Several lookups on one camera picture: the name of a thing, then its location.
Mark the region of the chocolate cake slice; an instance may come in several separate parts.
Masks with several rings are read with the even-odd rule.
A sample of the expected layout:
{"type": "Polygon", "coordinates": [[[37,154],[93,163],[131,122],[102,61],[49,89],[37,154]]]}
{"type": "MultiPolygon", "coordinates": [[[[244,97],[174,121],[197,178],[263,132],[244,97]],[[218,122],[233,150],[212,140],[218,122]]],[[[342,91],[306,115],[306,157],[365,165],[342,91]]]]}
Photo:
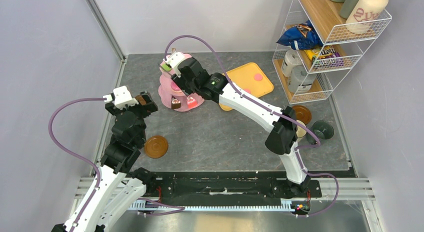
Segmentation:
{"type": "Polygon", "coordinates": [[[177,99],[175,96],[171,97],[170,102],[171,102],[170,105],[172,110],[180,109],[182,106],[182,102],[179,99],[177,99]]]}

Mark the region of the brown saucer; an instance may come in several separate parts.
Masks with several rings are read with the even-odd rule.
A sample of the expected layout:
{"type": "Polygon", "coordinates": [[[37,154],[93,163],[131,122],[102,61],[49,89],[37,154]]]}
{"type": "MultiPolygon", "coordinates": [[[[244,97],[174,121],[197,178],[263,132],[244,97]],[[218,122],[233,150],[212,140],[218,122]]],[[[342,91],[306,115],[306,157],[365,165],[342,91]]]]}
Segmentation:
{"type": "Polygon", "coordinates": [[[146,105],[147,102],[145,101],[145,99],[143,98],[143,96],[141,94],[136,95],[135,99],[138,101],[138,103],[142,106],[146,105]]]}
{"type": "Polygon", "coordinates": [[[303,122],[305,125],[309,124],[312,120],[311,111],[303,105],[294,105],[292,107],[295,111],[296,119],[303,122]]]}
{"type": "Polygon", "coordinates": [[[167,139],[161,135],[155,135],[146,141],[144,152],[149,158],[159,159],[167,153],[168,148],[169,143],[167,139]]]}

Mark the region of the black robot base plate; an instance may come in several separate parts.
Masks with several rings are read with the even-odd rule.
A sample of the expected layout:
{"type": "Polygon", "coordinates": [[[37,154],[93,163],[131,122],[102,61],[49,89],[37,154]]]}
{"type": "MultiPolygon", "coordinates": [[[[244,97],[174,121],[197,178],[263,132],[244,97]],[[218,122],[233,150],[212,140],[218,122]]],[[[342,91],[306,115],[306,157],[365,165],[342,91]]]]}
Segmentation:
{"type": "Polygon", "coordinates": [[[153,172],[145,197],[173,206],[277,206],[282,199],[322,197],[318,180],[301,191],[284,171],[153,172]]]}

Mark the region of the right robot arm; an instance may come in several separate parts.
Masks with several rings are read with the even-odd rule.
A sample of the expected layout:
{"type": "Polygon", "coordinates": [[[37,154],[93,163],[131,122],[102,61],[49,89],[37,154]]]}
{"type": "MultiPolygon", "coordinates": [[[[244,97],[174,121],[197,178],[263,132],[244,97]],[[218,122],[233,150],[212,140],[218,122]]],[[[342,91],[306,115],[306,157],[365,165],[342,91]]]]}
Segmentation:
{"type": "Polygon", "coordinates": [[[171,72],[170,78],[186,95],[196,93],[204,100],[229,106],[259,124],[268,132],[266,148],[282,161],[289,192],[300,197],[309,190],[311,177],[299,152],[298,125],[291,107],[282,109],[252,96],[226,72],[209,74],[193,57],[169,57],[162,67],[171,72]]]}

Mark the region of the pink frosted donut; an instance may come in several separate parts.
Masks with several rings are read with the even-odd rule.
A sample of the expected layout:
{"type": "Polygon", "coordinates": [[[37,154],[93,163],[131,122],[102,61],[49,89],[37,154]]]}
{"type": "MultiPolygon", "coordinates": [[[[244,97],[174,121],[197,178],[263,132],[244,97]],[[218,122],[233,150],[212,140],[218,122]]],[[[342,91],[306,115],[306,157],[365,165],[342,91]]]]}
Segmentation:
{"type": "Polygon", "coordinates": [[[171,89],[174,91],[174,92],[176,92],[176,93],[181,93],[182,92],[182,90],[174,83],[174,82],[172,82],[171,84],[170,84],[170,87],[171,87],[171,89]]]}

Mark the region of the red strawberry cake slice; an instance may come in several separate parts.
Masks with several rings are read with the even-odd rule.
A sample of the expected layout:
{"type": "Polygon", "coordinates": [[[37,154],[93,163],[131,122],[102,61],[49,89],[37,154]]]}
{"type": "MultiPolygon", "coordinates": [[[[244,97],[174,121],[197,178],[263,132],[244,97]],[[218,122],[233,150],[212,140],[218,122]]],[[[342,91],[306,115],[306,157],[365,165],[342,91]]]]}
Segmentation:
{"type": "Polygon", "coordinates": [[[195,108],[198,105],[198,102],[197,102],[197,100],[194,97],[187,96],[187,98],[186,98],[186,104],[187,104],[187,108],[189,110],[191,110],[191,109],[195,108]]]}

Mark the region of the beige mug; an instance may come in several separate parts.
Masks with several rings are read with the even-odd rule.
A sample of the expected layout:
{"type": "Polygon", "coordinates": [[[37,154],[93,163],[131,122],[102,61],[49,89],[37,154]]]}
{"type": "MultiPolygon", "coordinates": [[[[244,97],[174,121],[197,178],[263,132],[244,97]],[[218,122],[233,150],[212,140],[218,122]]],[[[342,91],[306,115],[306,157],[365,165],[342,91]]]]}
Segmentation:
{"type": "Polygon", "coordinates": [[[297,122],[298,122],[300,125],[302,125],[302,126],[297,125],[297,131],[296,131],[297,139],[298,139],[298,140],[301,140],[301,139],[302,139],[302,138],[304,138],[304,137],[306,136],[306,134],[307,134],[307,131],[304,129],[304,128],[306,127],[306,125],[305,125],[302,121],[300,121],[300,120],[297,120],[297,122]]]}

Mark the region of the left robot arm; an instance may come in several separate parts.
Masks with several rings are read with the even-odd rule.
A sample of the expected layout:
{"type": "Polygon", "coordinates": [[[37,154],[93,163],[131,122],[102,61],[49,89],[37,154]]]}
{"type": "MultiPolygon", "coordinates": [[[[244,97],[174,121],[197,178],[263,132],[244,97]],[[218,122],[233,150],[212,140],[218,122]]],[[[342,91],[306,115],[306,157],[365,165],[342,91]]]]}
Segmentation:
{"type": "Polygon", "coordinates": [[[56,224],[54,232],[109,232],[130,205],[141,196],[152,196],[157,183],[144,168],[132,171],[146,139],[145,118],[158,110],[151,94],[142,91],[132,96],[123,86],[103,97],[72,100],[59,107],[50,117],[48,132],[53,142],[68,154],[87,162],[95,170],[95,178],[71,217],[56,224]],[[53,134],[53,121],[67,106],[86,101],[102,101],[115,117],[112,136],[96,166],[87,158],[64,147],[53,134]]]}

